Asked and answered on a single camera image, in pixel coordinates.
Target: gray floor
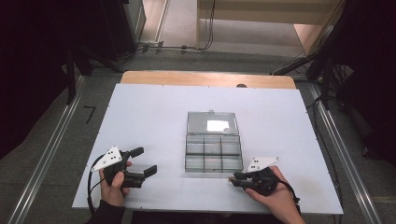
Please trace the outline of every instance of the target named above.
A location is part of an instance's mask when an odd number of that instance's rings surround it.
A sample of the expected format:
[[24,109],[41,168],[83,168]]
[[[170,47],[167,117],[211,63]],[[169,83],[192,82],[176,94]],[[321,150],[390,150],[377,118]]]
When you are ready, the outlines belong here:
[[[185,53],[162,51],[156,54],[149,51],[138,54],[124,64],[129,70],[181,70],[181,71],[221,71],[251,74],[266,74],[287,63],[290,58],[277,56],[232,54],[232,53]],[[85,77],[85,86],[76,111],[64,133],[48,172],[35,196],[24,223],[81,223],[89,218],[88,210],[72,209],[71,205],[80,181],[80,174],[91,152],[108,101],[121,74],[107,68],[96,68],[91,77]],[[297,82],[307,105],[314,100],[309,82]],[[6,157],[0,160],[0,223],[10,218],[26,181],[32,175],[57,122],[61,117],[66,101],[66,92],[55,100],[46,114],[37,122],[25,141]],[[86,121],[91,113],[84,105],[96,106],[92,119]],[[331,102],[331,111],[346,146],[356,163],[366,187],[374,199],[375,207],[384,223],[396,223],[396,168],[383,161],[367,160],[361,156],[364,145],[347,114]],[[355,194],[350,187],[343,167],[332,147],[332,142],[323,123],[318,126],[329,148],[334,168],[339,176],[343,195],[345,214],[342,223],[364,223],[365,219]],[[319,140],[329,172],[334,177],[332,165],[323,143]],[[128,223],[132,212],[125,215]],[[332,216],[304,216],[308,223],[333,223]]]

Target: human hand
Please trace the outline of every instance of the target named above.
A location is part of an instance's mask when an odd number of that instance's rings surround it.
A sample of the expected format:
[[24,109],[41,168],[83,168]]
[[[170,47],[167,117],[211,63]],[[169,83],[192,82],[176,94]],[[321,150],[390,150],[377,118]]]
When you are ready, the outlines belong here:
[[[131,165],[132,163],[130,161],[126,162],[127,167]],[[105,175],[103,174],[103,169],[99,171],[99,176],[100,179],[105,178]],[[123,202],[124,202],[123,198],[130,191],[130,189],[128,188],[120,189],[123,181],[124,181],[123,172],[118,172],[114,176],[111,186],[109,186],[105,180],[102,181],[100,183],[102,200],[114,206],[118,206],[118,207],[123,206]]]
[[[288,182],[277,166],[271,166],[274,174],[285,182]],[[297,211],[291,192],[282,183],[278,183],[276,190],[269,196],[260,195],[254,189],[246,189],[246,193],[255,201],[266,206],[270,212],[284,223],[305,223]]]

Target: floor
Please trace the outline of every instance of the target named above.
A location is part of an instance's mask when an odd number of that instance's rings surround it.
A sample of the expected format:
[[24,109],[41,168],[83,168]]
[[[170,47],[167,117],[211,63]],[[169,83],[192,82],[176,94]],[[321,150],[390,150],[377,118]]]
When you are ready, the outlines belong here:
[[[176,0],[170,1],[169,10],[172,2],[175,3]],[[181,7],[182,4],[179,3],[174,7]],[[167,43],[168,46],[194,44],[194,40],[190,38],[185,41],[176,41],[175,38],[178,35],[166,33],[168,29],[166,27],[168,27],[167,20],[163,23],[160,35],[160,40],[163,40],[164,44]],[[296,41],[298,41],[297,36],[290,41],[289,45],[294,46]],[[267,43],[270,46],[273,42],[270,40]],[[122,67],[127,70],[220,71],[265,75],[292,62],[300,53],[299,50],[290,53],[292,50],[288,52],[282,48],[277,53],[277,47],[279,44],[273,43],[272,53],[268,50],[268,54],[265,54],[265,50],[261,50],[262,53],[251,53],[251,51],[244,53],[238,50],[225,52],[226,50],[217,49],[201,53],[150,50],[129,58]],[[306,69],[301,67],[289,75],[294,78],[304,103],[311,105],[315,100],[312,87],[319,84],[307,81],[304,78],[305,71]],[[25,141],[0,160],[0,201],[2,202],[0,203],[2,211],[0,223],[7,223],[11,217],[19,215],[12,216],[15,208],[20,207],[19,202],[25,202],[20,201],[25,192],[31,192],[27,196],[32,201],[23,206],[24,213],[19,216],[17,223],[81,223],[88,220],[90,216],[88,210],[73,209],[71,204],[81,181],[81,171],[87,165],[87,159],[106,113],[111,93],[115,84],[120,82],[121,76],[120,73],[98,66],[91,77],[78,77],[78,97],[74,107],[65,105],[67,91],[64,91],[36,123]],[[331,136],[318,111],[313,112],[313,107],[307,109],[307,112],[313,126],[315,127],[317,123],[318,130],[323,135],[323,140],[318,138],[318,142],[334,180],[334,187],[341,192],[340,199],[342,199],[345,213],[341,220],[340,217],[326,215],[304,215],[304,219],[307,223],[334,223],[336,221],[365,223],[366,219],[357,195],[334,149]],[[394,188],[396,167],[384,161],[363,158],[361,151],[364,144],[348,114],[335,101],[330,101],[330,111],[382,223],[396,223],[394,212],[396,211],[396,188]],[[64,119],[64,114],[69,112],[70,119]],[[64,126],[59,126],[60,120],[64,120]],[[59,128],[63,128],[63,131],[58,135],[54,134],[54,131]],[[40,170],[37,165],[43,160],[47,161],[47,165],[41,167]],[[29,191],[26,187],[35,182],[31,177],[37,172],[41,172],[41,178],[38,181],[35,180],[36,188]],[[127,211],[123,223],[130,223],[132,215],[132,211]]]

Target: white table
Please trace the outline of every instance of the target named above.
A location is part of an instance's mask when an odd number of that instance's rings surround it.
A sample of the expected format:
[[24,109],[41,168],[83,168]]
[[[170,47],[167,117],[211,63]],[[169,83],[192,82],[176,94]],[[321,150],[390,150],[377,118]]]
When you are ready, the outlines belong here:
[[[123,151],[145,148],[133,159],[137,171],[158,165],[158,173],[125,198],[127,208],[268,213],[226,178],[196,178],[184,172],[187,113],[210,109],[235,113],[245,167],[253,157],[280,157],[277,165],[301,198],[303,213],[343,213],[299,91],[141,84],[116,86],[73,207],[88,207],[89,169],[117,145]],[[92,185],[98,180],[93,174]],[[99,188],[92,199],[98,206]]]

